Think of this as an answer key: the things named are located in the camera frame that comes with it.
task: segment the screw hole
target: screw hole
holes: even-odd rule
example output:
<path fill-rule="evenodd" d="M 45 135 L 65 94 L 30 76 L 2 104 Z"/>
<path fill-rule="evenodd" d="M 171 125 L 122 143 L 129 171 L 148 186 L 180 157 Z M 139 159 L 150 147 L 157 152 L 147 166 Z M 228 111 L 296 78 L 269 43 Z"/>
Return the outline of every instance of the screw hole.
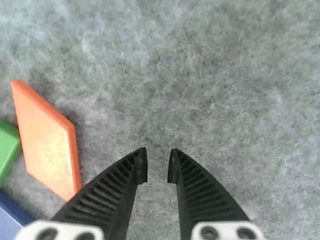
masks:
<path fill-rule="evenodd" d="M 95 240 L 95 236 L 90 232 L 85 232 L 79 235 L 75 240 Z"/>
<path fill-rule="evenodd" d="M 54 228 L 47 228 L 40 232 L 36 240 L 54 240 L 58 234 L 58 231 Z"/>
<path fill-rule="evenodd" d="M 256 239 L 255 233 L 248 228 L 240 228 L 238 229 L 237 233 L 241 239 L 249 239 L 249 240 Z"/>
<path fill-rule="evenodd" d="M 218 232 L 213 227 L 205 226 L 201 229 L 201 236 L 205 240 L 217 240 Z"/>

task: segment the floor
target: floor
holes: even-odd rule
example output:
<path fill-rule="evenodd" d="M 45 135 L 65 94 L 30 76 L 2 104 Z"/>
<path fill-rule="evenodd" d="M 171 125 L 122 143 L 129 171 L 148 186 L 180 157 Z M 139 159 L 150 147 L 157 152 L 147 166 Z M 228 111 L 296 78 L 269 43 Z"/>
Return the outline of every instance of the floor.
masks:
<path fill-rule="evenodd" d="M 1 0 L 0 118 L 23 79 L 76 125 L 84 183 L 139 147 L 128 240 L 179 239 L 171 148 L 213 174 L 270 240 L 320 235 L 318 0 Z M 63 200 L 26 173 L 36 218 Z"/>

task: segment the orange rhombus tile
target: orange rhombus tile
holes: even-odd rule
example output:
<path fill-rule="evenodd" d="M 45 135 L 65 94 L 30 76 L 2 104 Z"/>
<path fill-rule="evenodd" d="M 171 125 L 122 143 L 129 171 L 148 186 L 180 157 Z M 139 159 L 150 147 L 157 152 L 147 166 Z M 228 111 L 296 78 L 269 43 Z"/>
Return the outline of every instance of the orange rhombus tile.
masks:
<path fill-rule="evenodd" d="M 82 187 L 75 126 L 22 80 L 11 89 L 27 172 L 69 201 Z"/>

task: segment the blue block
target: blue block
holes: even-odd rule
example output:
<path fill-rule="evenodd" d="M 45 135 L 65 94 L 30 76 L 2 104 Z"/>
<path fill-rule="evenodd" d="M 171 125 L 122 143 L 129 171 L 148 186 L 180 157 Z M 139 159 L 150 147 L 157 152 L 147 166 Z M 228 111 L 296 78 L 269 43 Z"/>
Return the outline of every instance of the blue block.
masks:
<path fill-rule="evenodd" d="M 0 239 L 13 240 L 23 226 L 34 219 L 0 190 Z"/>

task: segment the gray carpet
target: gray carpet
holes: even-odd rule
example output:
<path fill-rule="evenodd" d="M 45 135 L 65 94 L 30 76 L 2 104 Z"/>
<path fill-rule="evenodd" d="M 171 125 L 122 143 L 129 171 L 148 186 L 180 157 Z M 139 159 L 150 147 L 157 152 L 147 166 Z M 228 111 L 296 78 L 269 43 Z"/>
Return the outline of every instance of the gray carpet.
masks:
<path fill-rule="evenodd" d="M 180 237 L 171 148 L 213 174 L 272 240 L 320 235 L 318 0 L 0 0 L 0 118 L 23 79 L 75 125 L 84 183 L 146 147 L 128 240 Z M 64 202 L 25 171 L 36 218 Z"/>

